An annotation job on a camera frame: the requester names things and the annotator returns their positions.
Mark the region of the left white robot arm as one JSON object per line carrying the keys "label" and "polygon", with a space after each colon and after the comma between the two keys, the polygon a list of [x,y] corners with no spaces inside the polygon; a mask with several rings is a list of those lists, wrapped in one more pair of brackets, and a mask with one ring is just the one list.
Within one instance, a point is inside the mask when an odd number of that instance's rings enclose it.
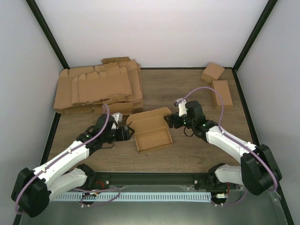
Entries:
{"label": "left white robot arm", "polygon": [[102,114],[95,125],[79,134],[75,141],[50,161],[30,170],[22,169],[16,179],[11,199],[15,202],[18,215],[36,217],[57,196],[76,190],[84,193],[97,193],[94,187],[96,173],[81,161],[104,144],[128,141],[135,133],[129,125],[119,125],[121,113]]}

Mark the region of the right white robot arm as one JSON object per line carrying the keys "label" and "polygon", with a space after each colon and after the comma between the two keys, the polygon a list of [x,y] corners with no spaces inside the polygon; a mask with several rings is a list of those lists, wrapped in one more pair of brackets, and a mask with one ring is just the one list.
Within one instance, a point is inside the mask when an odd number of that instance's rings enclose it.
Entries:
{"label": "right white robot arm", "polygon": [[164,117],[170,128],[192,130],[194,136],[217,146],[239,163],[239,166],[219,164],[213,167],[208,177],[212,188],[218,189],[224,183],[232,183],[244,186],[254,195],[277,188],[282,174],[268,146],[243,141],[218,123],[206,119],[198,101],[178,99],[174,104],[178,112]]}

